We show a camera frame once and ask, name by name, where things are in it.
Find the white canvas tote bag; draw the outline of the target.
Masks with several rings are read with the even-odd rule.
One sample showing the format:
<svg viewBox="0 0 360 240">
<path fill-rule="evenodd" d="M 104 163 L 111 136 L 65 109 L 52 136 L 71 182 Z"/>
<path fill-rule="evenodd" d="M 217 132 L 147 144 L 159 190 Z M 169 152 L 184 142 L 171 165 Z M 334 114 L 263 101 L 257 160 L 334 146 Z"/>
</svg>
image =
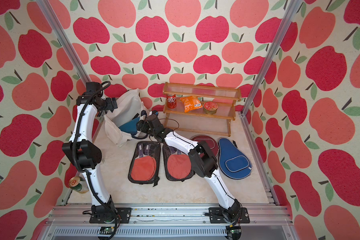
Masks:
<svg viewBox="0 0 360 240">
<path fill-rule="evenodd" d="M 141 111 L 148 109 L 140 98 L 140 90 L 129 90 L 117 99 L 118 108 L 113 112 L 108 112 L 105 116 L 105 131 L 107 137 L 118 147 L 122 147 L 127 141 L 132 139 L 142 139 L 141 132 L 135 136 L 124 133 L 119 126 L 131 121 L 134 118 L 140 118 Z"/>
</svg>

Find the black paddle case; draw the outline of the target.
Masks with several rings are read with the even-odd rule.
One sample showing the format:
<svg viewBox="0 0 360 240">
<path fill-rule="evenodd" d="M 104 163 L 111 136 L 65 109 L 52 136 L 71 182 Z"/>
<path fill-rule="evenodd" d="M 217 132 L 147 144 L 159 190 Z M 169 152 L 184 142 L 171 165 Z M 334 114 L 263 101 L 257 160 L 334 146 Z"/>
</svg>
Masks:
<svg viewBox="0 0 360 240">
<path fill-rule="evenodd" d="M 189 156 L 180 150 L 163 145 L 163 157 L 166 178 L 172 182 L 184 182 L 192 178 L 195 172 L 192 170 Z"/>
<path fill-rule="evenodd" d="M 160 157 L 160 143 L 138 142 L 129 169 L 129 181 L 139 185 L 153 184 L 155 187 L 160 180 Z"/>
</svg>

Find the maroon paddle case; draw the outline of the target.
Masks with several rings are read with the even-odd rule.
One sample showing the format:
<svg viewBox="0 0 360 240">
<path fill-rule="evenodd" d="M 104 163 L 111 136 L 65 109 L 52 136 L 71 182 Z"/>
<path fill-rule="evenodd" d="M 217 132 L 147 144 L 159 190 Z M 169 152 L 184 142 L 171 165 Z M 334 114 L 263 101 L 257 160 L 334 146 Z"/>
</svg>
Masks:
<svg viewBox="0 0 360 240">
<path fill-rule="evenodd" d="M 192 141 L 196 141 L 196 142 L 206 142 L 208 144 L 208 146 L 211 148 L 213 154 L 215 155 L 215 157 L 218 157 L 218 153 L 220 151 L 219 145 L 217 143 L 217 141 L 215 139 L 213 139 L 210 136 L 207 135 L 196 135 L 194 137 L 191 138 Z"/>
</svg>

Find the blue paddle case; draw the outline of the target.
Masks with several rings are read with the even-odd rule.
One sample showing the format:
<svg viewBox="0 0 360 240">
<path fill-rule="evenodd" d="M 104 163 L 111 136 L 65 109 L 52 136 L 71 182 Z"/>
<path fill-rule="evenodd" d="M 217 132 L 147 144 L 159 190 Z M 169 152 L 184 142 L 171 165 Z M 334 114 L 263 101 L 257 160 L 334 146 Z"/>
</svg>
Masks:
<svg viewBox="0 0 360 240">
<path fill-rule="evenodd" d="M 237 148 L 235 141 L 220 138 L 218 145 L 220 148 L 219 165 L 224 175 L 233 180 L 241 180 L 252 173 L 251 161 Z"/>
</svg>

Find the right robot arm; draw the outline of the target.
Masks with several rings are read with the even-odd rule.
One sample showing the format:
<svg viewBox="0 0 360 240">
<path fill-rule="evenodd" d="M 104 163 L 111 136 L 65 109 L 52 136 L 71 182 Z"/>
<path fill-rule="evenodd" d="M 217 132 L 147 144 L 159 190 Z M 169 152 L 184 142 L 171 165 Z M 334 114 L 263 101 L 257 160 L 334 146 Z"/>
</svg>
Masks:
<svg viewBox="0 0 360 240">
<path fill-rule="evenodd" d="M 224 220 L 230 224 L 240 222 L 242 205 L 234 198 L 224 183 L 217 158 L 206 142 L 192 141 L 176 131 L 164 127 L 155 114 L 138 121 L 137 130 L 154 137 L 159 143 L 174 147 L 187 154 L 191 161 L 192 170 L 204 178 L 214 191 Z"/>
</svg>

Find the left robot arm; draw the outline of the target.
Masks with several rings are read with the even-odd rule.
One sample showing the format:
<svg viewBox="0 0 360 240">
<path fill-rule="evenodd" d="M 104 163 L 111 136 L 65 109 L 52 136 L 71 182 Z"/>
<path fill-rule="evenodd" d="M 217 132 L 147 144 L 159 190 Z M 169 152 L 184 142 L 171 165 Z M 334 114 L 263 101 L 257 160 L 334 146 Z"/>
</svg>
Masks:
<svg viewBox="0 0 360 240">
<path fill-rule="evenodd" d="M 102 98 L 103 90 L 88 90 L 77 99 L 77 120 L 70 140 L 62 150 L 71 163 L 81 173 L 90 189 L 92 197 L 91 223 L 114 223 L 118 221 L 111 195 L 108 193 L 101 175 L 102 151 L 93 144 L 92 131 L 98 112 L 115 109 L 116 102 Z"/>
</svg>

